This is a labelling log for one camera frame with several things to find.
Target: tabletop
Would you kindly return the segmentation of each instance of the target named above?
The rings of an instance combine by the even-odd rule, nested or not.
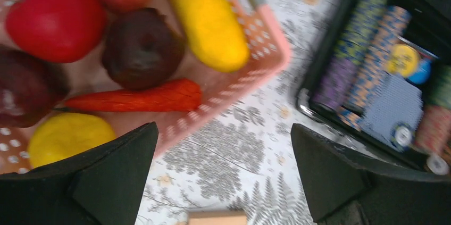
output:
[[[339,0],[267,1],[291,43],[290,66],[153,160],[136,225],[187,225],[189,212],[220,210],[245,210],[251,225],[314,224],[290,129],[332,137],[295,109],[294,96]]]

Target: yellow lemon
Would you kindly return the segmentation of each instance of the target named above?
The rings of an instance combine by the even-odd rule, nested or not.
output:
[[[397,44],[391,51],[387,70],[390,73],[399,73],[404,78],[408,78],[417,71],[419,64],[420,55],[414,48],[405,44]]]
[[[28,145],[30,164],[39,166],[72,157],[114,140],[116,135],[102,118],[61,113],[41,124]]]
[[[227,0],[171,0],[196,57],[232,72],[249,60],[246,36]]]

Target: dark purple fruit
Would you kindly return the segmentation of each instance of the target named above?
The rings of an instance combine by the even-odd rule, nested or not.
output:
[[[69,93],[61,68],[0,46],[0,126],[27,128]]]
[[[109,30],[102,63],[123,88],[141,90],[171,77],[186,43],[156,9],[144,8],[118,18]]]

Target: pink basket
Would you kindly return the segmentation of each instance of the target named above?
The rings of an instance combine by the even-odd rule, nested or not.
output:
[[[2,16],[12,1],[16,0],[0,0]],[[191,52],[187,52],[174,77],[186,77],[200,84],[204,92],[202,105],[189,113],[100,113],[100,116],[112,124],[118,135],[144,123],[156,121],[160,131],[155,153],[158,156],[223,112],[230,104],[267,82],[288,64],[291,52],[289,44],[266,2],[250,0],[255,10],[245,13],[239,0],[229,1],[248,38],[252,54],[249,63],[237,72],[221,73],[206,67]],[[149,6],[167,15],[168,23],[182,33],[168,0],[152,0]],[[14,46],[3,31],[0,40]],[[99,56],[102,48],[103,44],[100,44],[83,60],[63,65],[71,79],[71,95],[119,88],[101,67]],[[36,126],[27,129],[0,129],[0,173],[23,173],[31,168],[26,146],[35,128]]]

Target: wooden block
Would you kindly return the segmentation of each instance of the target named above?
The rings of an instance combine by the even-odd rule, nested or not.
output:
[[[200,212],[189,214],[189,225],[246,225],[245,212]]]

